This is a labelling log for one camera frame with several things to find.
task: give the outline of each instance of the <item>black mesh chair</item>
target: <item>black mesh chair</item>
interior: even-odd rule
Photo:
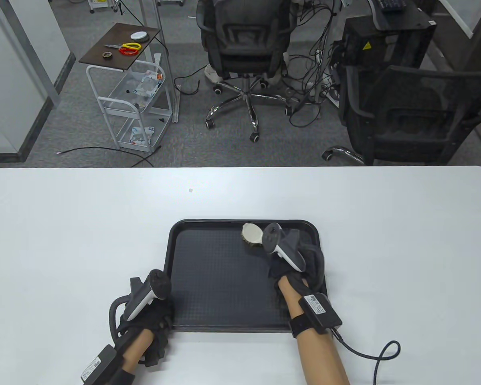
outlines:
[[[481,72],[436,72],[389,66],[340,73],[339,117],[354,149],[334,146],[364,165],[375,159],[445,165],[481,123]]]
[[[242,88],[223,81],[214,91],[228,89],[237,95],[214,106],[207,114],[205,124],[213,128],[213,118],[222,108],[244,100],[253,126],[252,142],[259,139],[259,121],[252,99],[280,101],[285,112],[291,109],[280,95],[259,95],[253,89],[262,81],[262,75],[273,77],[283,64],[290,33],[297,24],[297,5],[290,0],[200,0],[196,10],[196,22],[202,33],[202,45],[208,52],[212,68],[223,79],[230,72],[242,77]]]

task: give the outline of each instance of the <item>gray carpet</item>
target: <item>gray carpet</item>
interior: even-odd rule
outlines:
[[[140,15],[136,0],[125,0],[131,10]],[[164,27],[170,61],[175,77],[189,73],[207,64],[207,56],[200,43],[200,32],[194,18],[197,0],[186,0],[183,7],[162,5],[160,14]],[[53,0],[53,11],[70,49],[79,59],[115,22],[135,23],[134,18],[98,9],[89,13],[87,2],[72,4],[67,0]],[[299,27],[292,35],[290,53],[305,53],[315,41],[327,18],[327,12]],[[81,146],[107,146],[113,143],[85,76],[86,66],[76,63],[61,92],[61,105],[53,110],[24,163],[0,163],[0,167],[129,167],[138,158],[107,150],[81,150],[65,155],[55,152]],[[101,91],[110,91],[118,76],[103,73],[99,77]],[[255,106],[259,116],[261,140],[251,143],[248,113],[244,105],[220,115],[216,128],[207,130],[204,117],[215,103],[228,97],[212,92],[211,84],[199,73],[182,83],[184,90],[195,88],[194,96],[182,96],[180,120],[169,127],[162,140],[162,149],[152,156],[156,167],[205,166],[347,166],[349,161],[334,158],[325,163],[321,153],[330,145],[349,147],[345,127],[341,126],[336,109],[325,102],[321,119],[306,128],[292,127],[283,107]],[[313,112],[303,110],[295,117],[297,124],[313,118]],[[453,165],[480,165],[481,141],[472,133],[453,158]]]

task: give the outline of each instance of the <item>white round object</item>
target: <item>white round object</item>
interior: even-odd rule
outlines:
[[[140,32],[134,32],[130,35],[130,38],[133,40],[133,41],[136,41],[136,40],[142,40],[142,39],[145,39],[146,36],[148,36],[148,33],[147,32],[144,32],[144,31],[140,31]]]
[[[242,226],[242,237],[251,244],[262,244],[263,230],[254,223],[245,223]]]

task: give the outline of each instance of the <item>hand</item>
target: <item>hand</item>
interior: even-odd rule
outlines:
[[[319,291],[324,281],[324,256],[317,246],[301,243],[297,247],[306,262],[306,269],[299,273],[277,253],[269,256],[269,275],[277,280],[289,274],[300,275],[304,281],[310,283],[313,291]]]
[[[174,308],[170,299],[158,300],[154,299],[150,305],[146,305],[143,310],[131,321],[125,321],[121,316],[121,321],[117,331],[124,335],[125,333],[134,333],[135,335],[145,335],[145,338],[138,344],[138,349],[146,346],[151,336],[147,332],[151,332],[153,335],[152,341],[148,344],[147,349],[143,351],[145,356],[145,366],[150,367],[157,365],[160,358],[165,355],[165,348],[168,344],[168,335],[173,326]]]

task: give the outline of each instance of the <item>label on device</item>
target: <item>label on device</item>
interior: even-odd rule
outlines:
[[[98,367],[98,365],[101,364],[101,359],[99,359],[99,357],[96,357],[92,363],[89,364],[88,367],[85,368],[85,370],[83,371],[82,375],[81,375],[81,379],[82,381],[85,381],[88,379],[88,377],[92,374],[92,372],[94,372],[94,370]]]
[[[309,296],[304,296],[303,298],[305,299],[305,301],[307,301],[308,305],[310,306],[310,308],[313,310],[314,313],[323,314],[326,312],[326,310],[324,310],[323,306],[317,300],[314,294],[310,294]]]

